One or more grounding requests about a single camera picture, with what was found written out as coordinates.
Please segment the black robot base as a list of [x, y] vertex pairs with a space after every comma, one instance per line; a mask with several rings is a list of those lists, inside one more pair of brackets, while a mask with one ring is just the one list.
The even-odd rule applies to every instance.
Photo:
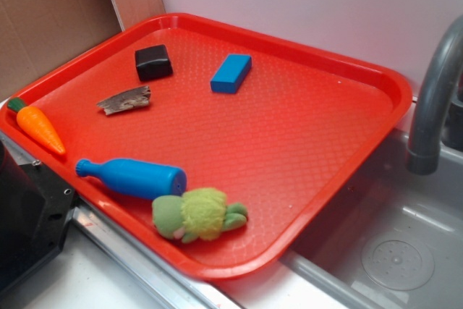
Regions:
[[1, 144], [1, 296], [63, 250], [75, 189], [45, 164], [18, 164]]

